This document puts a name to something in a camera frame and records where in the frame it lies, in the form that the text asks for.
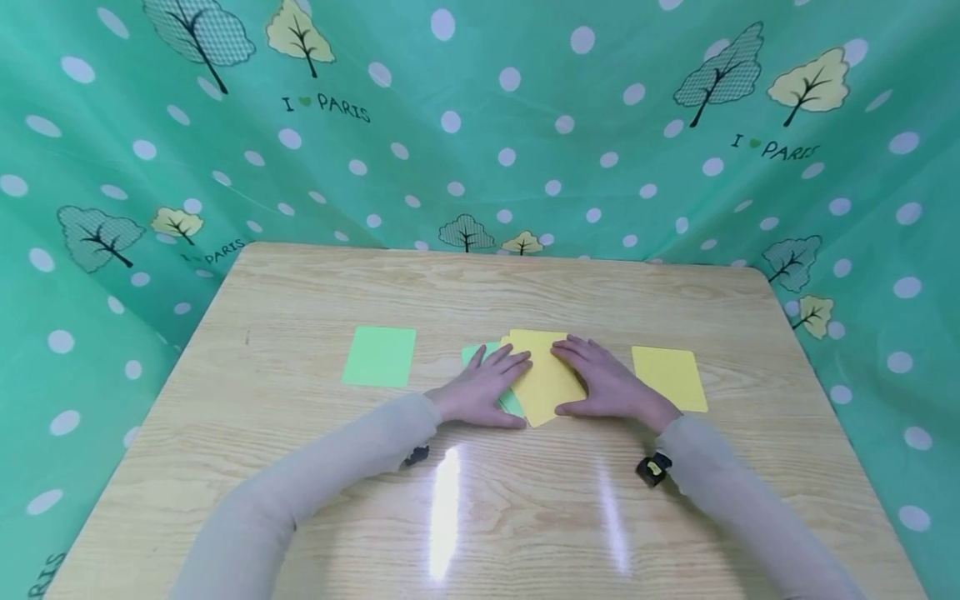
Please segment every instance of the hand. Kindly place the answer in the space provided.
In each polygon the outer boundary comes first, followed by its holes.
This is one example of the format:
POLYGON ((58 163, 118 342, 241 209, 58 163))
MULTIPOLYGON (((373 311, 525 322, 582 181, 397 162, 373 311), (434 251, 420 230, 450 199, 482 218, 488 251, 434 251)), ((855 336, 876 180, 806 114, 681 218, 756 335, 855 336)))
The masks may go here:
POLYGON ((437 405, 444 421, 514 429, 527 426, 526 420, 508 415, 497 405, 500 395, 534 365, 530 352, 511 355, 511 349, 513 345, 507 344, 483 360, 487 347, 481 346, 453 381, 425 394, 437 405))
POLYGON ((550 351, 587 384, 587 398, 561 404, 558 415, 638 419, 659 435, 683 414, 593 340, 568 335, 550 351))

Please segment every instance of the tree illustration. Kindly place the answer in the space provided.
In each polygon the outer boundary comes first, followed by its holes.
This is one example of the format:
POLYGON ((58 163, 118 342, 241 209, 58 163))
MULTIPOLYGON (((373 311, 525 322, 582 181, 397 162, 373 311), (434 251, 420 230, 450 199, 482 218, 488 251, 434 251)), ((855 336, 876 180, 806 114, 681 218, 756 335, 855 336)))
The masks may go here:
POLYGON ((777 102, 793 109, 783 121, 783 126, 790 127, 793 117, 801 108, 811 112, 827 112, 842 107, 844 98, 850 93, 850 89, 844 85, 849 69, 850 66, 843 60, 843 48, 833 48, 816 60, 777 77, 767 93, 777 102))
POLYGON ((699 69, 686 76, 673 99, 682 107, 700 107, 690 127, 697 127, 700 123, 707 104, 735 102, 754 93, 754 83, 760 76, 756 55, 763 45, 762 29, 763 23, 754 23, 723 52, 707 59, 699 69))
POLYGON ((154 228, 157 233, 182 237, 190 246, 195 246, 190 237, 196 235, 197 231, 200 231, 203 226, 204 220, 198 215, 166 206, 157 209, 156 216, 150 223, 150 227, 154 228))
POLYGON ((833 300, 804 296, 800 299, 800 319, 791 326, 797 329, 803 325, 810 335, 822 340, 827 335, 827 325, 830 322, 832 310, 833 300))
POLYGON ((520 256, 534 252, 543 252, 543 244, 541 244, 537 236, 530 231, 523 231, 514 239, 504 242, 500 248, 507 252, 518 252, 520 256))
POLYGON ((493 236, 470 215, 460 215, 440 228, 440 241, 470 252, 471 248, 492 248, 493 236))
POLYGON ((64 206, 57 211, 57 220, 63 228, 63 238, 70 255, 93 273, 116 258, 128 269, 133 266, 120 252, 140 239, 145 229, 130 219, 111 217, 96 208, 64 206))
POLYGON ((819 235, 786 239, 763 251, 774 270, 767 281, 777 281, 791 292, 800 292, 810 281, 810 266, 817 260, 822 241, 819 235))
POLYGON ((270 47, 295 59, 306 59, 310 75, 317 79, 313 61, 334 62, 330 44, 317 32, 310 15, 294 0, 283 0, 274 18, 267 25, 270 47))
POLYGON ((240 19, 216 0, 143 0, 143 11, 167 45, 210 69, 225 94, 227 86, 213 67, 239 64, 256 51, 240 19))

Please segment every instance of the paper card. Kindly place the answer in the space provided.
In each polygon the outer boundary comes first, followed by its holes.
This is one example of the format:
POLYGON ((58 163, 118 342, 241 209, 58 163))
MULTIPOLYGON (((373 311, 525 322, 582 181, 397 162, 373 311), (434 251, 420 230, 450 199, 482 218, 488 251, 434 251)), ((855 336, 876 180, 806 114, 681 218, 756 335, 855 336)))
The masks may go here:
POLYGON ((416 341, 415 329, 357 327, 342 381, 348 385, 406 387, 416 341))
MULTIPOLYGON (((468 362, 470 362, 470 358, 473 357, 473 354, 476 353, 478 348, 480 348, 479 344, 476 346, 467 346, 461 351, 460 357, 464 363, 464 367, 467 365, 468 362)), ((493 352, 497 348, 500 348, 499 342, 487 342, 487 353, 484 355, 484 358, 486 358, 487 356, 490 356, 491 352, 493 352)), ((504 392, 503 396, 500 397, 499 404, 500 404, 500 410, 502 410, 503 412, 509 413, 511 415, 514 415, 523 419, 523 408, 520 407, 520 401, 516 399, 516 396, 514 395, 514 391, 511 390, 510 388, 507 388, 507 391, 504 392)))
POLYGON ((634 346, 634 373, 682 411, 705 413, 707 397, 690 350, 634 346))

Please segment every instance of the wooden table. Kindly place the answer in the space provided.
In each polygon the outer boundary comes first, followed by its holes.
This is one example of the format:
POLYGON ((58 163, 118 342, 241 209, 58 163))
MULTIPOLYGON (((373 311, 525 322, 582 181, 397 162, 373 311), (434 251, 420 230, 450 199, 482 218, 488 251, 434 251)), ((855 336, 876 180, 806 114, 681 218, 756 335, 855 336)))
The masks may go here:
MULTIPOLYGON (((461 347, 510 328, 575 331, 624 361, 631 345, 692 349, 709 419, 867 595, 923 597, 758 272, 254 244, 48 598, 165 597, 231 488, 397 395, 340 383, 359 324, 417 330, 410 390, 444 383, 461 347)), ((346 490, 297 533, 276 598, 773 597, 672 484, 634 475, 652 442, 614 420, 445 425, 427 462, 346 490)))

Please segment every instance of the beige sleeve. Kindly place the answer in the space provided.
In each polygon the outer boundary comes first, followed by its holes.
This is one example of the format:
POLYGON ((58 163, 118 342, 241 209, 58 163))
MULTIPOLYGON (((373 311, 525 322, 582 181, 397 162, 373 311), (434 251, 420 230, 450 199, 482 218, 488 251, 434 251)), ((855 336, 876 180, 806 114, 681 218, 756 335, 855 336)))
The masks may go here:
POLYGON ((861 600, 850 575, 705 421, 685 415, 658 438, 681 493, 737 539, 783 598, 861 600))
POLYGON ((269 600, 297 528, 343 488, 397 470, 440 422, 425 396, 399 397, 244 481, 201 527, 170 598, 269 600))

